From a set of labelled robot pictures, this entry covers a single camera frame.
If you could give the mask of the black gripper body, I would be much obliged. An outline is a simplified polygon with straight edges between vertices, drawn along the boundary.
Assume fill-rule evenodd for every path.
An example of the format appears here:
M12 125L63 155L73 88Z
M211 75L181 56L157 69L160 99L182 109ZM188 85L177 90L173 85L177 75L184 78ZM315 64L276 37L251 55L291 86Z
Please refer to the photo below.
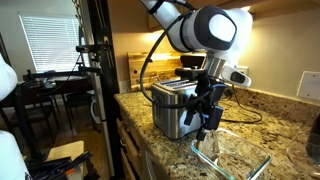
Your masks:
M186 106L187 115L185 125L190 125L193 116L198 113L201 125L207 130L216 130L219 126L223 109L218 106L226 85L209 77L207 72L199 74L196 78L196 96L191 95Z

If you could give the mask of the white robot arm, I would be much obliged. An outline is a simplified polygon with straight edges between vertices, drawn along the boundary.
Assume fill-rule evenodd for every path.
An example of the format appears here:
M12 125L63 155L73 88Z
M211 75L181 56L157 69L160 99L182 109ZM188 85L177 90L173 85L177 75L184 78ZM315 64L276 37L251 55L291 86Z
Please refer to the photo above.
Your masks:
M140 1L176 51L206 54L200 68L177 68L177 80L155 82L145 95L152 103L154 124L167 138L196 132L196 138L203 140L219 126L223 108L218 101L227 85L251 85L237 64L249 41L253 18L239 8L208 5L195 9L185 0ZM190 7L189 11L180 13L177 5Z

